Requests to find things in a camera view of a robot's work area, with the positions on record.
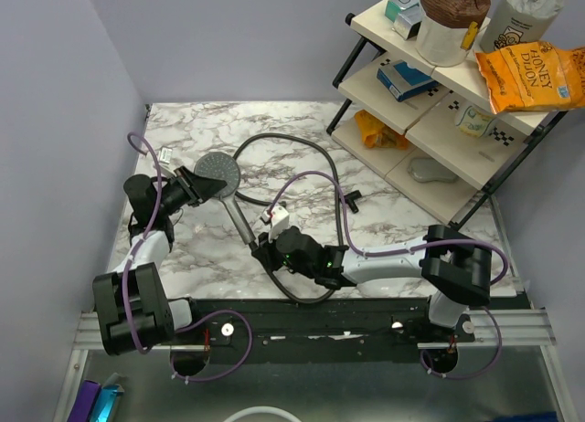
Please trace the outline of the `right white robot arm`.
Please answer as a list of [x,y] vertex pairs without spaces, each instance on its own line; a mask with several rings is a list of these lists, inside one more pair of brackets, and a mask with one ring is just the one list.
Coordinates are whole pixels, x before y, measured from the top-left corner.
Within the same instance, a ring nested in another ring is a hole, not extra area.
[[329,290],[375,280],[426,280],[436,292],[420,329],[427,339],[438,342],[452,333],[467,308],[490,303],[494,252],[488,243],[433,225],[421,238],[357,249],[323,246],[298,227],[289,227],[275,239],[262,234],[251,255],[266,270],[287,268]]

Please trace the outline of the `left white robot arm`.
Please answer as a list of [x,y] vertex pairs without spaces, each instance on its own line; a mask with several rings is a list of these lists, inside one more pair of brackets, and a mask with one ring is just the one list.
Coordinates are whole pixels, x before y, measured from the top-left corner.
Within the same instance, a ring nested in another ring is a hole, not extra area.
[[103,348],[109,355],[147,350],[174,336],[195,343],[203,323],[193,315],[194,302],[170,301],[158,270],[172,250],[175,235],[170,216],[183,206],[199,206],[227,186],[178,168],[160,179],[145,174],[128,178],[123,190],[133,210],[131,246],[122,262],[92,282]]

